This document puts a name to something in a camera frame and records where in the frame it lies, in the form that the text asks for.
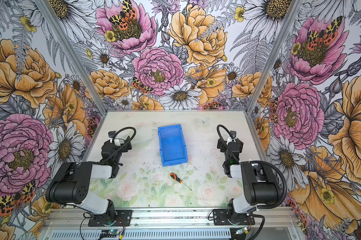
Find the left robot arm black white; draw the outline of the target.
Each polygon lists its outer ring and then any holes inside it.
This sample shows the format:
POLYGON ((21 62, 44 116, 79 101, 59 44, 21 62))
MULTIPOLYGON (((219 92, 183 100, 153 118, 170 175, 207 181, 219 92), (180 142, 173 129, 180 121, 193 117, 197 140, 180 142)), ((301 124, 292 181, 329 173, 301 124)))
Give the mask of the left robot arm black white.
POLYGON ((90 181, 116 178, 123 165, 120 163, 122 153, 132 149, 131 140, 135 135, 133 127, 115 132, 111 140, 104 142, 102 159, 98 162, 62 164, 46 190, 46 200, 79 208, 102 224, 112 225, 117 220, 114 203, 91 192, 90 181))

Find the orange black handled screwdriver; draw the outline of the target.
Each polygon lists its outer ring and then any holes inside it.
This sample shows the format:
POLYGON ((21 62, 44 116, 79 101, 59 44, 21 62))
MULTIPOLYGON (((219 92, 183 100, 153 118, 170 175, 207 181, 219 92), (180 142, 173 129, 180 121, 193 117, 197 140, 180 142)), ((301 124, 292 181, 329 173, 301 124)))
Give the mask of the orange black handled screwdriver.
POLYGON ((179 184, 186 186, 190 191, 192 191, 191 187, 189 185, 187 185, 186 183, 184 183, 183 180, 181 180, 175 173, 170 173, 170 177, 173 180, 175 180, 176 182, 178 182, 179 184))

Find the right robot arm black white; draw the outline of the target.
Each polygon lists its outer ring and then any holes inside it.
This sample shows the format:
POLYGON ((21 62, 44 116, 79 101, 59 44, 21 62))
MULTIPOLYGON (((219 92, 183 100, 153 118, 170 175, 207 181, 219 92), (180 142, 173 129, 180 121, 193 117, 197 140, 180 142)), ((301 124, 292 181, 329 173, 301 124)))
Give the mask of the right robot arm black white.
POLYGON ((265 161, 240 162, 243 142, 229 131, 226 140, 218 133, 217 148, 224 153, 222 164, 227 177, 238 179, 243 193, 229 199, 225 212, 216 212, 214 217, 231 225, 251 224, 251 213, 259 209, 273 209, 281 205, 287 195, 283 174, 265 161))

